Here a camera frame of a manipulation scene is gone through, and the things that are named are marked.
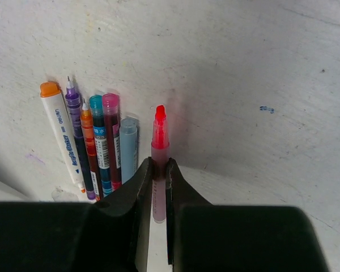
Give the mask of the purple gel pen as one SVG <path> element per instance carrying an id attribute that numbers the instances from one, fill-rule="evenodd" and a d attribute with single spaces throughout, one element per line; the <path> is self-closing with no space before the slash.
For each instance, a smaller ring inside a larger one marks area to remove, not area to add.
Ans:
<path id="1" fill-rule="evenodd" d="M 84 136 L 82 132 L 82 126 L 80 121 L 81 108 L 82 108 L 82 97 L 80 93 L 75 89 L 73 81 L 67 76 L 67 86 L 65 101 L 67 110 L 71 119 L 71 123 L 74 131 L 74 140 L 76 149 L 79 156 L 80 167 L 82 170 L 84 187 L 86 195 L 89 200 L 95 200 L 95 191 L 91 178 L 90 165 L 88 161 L 86 145 L 84 142 Z"/>

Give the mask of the white marker orange cap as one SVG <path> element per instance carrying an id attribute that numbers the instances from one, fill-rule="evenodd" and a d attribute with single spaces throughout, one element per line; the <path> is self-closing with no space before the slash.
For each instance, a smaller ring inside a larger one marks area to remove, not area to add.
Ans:
<path id="1" fill-rule="evenodd" d="M 40 84 L 40 97 L 71 180 L 85 193 L 79 156 L 62 91 L 56 82 L 44 82 Z"/>

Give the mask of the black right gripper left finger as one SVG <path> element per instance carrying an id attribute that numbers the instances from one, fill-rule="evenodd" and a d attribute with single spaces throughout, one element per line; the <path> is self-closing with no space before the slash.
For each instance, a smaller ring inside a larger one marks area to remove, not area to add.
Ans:
<path id="1" fill-rule="evenodd" d="M 154 164 L 99 202 L 0 202 L 0 271 L 146 271 Z"/>

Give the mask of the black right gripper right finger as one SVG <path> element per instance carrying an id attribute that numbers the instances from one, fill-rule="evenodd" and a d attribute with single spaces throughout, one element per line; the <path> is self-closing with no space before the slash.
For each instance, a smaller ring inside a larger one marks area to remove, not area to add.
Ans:
<path id="1" fill-rule="evenodd" d="M 295 206 L 215 205 L 170 159 L 165 174 L 173 271 L 328 271 L 313 225 Z"/>

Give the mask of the clear pen cap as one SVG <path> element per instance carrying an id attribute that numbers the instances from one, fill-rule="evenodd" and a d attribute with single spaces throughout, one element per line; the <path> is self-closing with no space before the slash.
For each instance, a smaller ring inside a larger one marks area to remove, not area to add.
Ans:
<path id="1" fill-rule="evenodd" d="M 78 202 L 79 198 L 76 194 L 56 187 L 51 193 L 54 202 Z"/>

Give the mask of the pink red pen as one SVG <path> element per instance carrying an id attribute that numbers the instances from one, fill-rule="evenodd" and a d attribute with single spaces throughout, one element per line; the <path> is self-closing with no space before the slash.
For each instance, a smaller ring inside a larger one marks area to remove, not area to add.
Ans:
<path id="1" fill-rule="evenodd" d="M 106 93 L 102 97 L 105 130 L 108 142 L 110 178 L 112 190 L 121 185 L 121 154 L 120 154 L 120 99 L 115 93 Z"/>

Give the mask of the light blue gel pen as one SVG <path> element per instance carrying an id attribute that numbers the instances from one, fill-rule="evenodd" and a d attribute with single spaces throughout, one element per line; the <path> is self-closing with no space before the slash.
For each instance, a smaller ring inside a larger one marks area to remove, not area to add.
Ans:
<path id="1" fill-rule="evenodd" d="M 100 168 L 101 185 L 103 195 L 106 197 L 112 192 L 112 184 L 101 95 L 93 95 L 90 97 L 90 110 L 93 119 L 93 132 L 95 136 L 97 161 Z"/>

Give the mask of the white marker blue cap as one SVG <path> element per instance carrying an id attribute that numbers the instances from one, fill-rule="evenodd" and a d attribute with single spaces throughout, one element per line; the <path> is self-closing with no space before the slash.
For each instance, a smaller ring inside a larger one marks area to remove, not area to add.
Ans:
<path id="1" fill-rule="evenodd" d="M 138 165 L 138 125 L 134 118 L 121 120 L 120 154 L 122 183 L 129 181 L 135 174 Z"/>

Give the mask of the orange red gel pen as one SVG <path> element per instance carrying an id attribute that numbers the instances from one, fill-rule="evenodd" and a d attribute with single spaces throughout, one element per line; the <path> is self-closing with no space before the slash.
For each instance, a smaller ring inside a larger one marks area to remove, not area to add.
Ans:
<path id="1" fill-rule="evenodd" d="M 101 187 L 100 171 L 95 146 L 93 118 L 90 108 L 88 104 L 85 102 L 85 99 L 83 99 L 82 103 L 80 123 L 84 137 L 84 142 L 86 145 L 88 162 L 90 165 L 90 174 L 93 183 L 93 189 L 95 192 L 95 199 L 99 201 L 103 198 L 103 190 Z"/>

